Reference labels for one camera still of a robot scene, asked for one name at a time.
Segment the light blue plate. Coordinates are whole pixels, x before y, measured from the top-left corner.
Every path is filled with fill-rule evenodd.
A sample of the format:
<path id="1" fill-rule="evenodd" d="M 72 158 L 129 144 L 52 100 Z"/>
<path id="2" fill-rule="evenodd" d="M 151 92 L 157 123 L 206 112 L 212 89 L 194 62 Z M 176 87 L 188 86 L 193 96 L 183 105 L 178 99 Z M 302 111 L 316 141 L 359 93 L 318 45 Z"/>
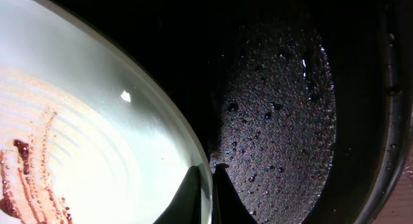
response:
<path id="1" fill-rule="evenodd" d="M 130 57 L 49 0 L 1 0 L 1 222 L 154 223 L 197 166 L 188 121 Z"/>

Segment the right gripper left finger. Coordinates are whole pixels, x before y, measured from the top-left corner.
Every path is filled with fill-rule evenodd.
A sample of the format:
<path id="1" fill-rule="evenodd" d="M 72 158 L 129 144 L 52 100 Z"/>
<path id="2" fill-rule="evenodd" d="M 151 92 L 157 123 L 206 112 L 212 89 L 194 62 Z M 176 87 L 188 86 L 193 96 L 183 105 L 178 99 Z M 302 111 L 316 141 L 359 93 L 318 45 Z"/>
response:
<path id="1" fill-rule="evenodd" d="M 201 179 L 197 166 L 191 166 L 175 196 L 154 224 L 200 224 Z"/>

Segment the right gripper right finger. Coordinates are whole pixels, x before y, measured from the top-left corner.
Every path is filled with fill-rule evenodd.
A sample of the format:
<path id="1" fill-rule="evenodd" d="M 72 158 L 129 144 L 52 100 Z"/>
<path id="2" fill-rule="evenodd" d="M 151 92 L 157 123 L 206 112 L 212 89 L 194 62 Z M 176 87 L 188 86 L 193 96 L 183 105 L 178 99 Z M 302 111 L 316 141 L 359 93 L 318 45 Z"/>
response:
<path id="1" fill-rule="evenodd" d="M 256 220 L 241 202 L 224 163 L 217 164 L 213 179 L 213 224 L 256 224 Z"/>

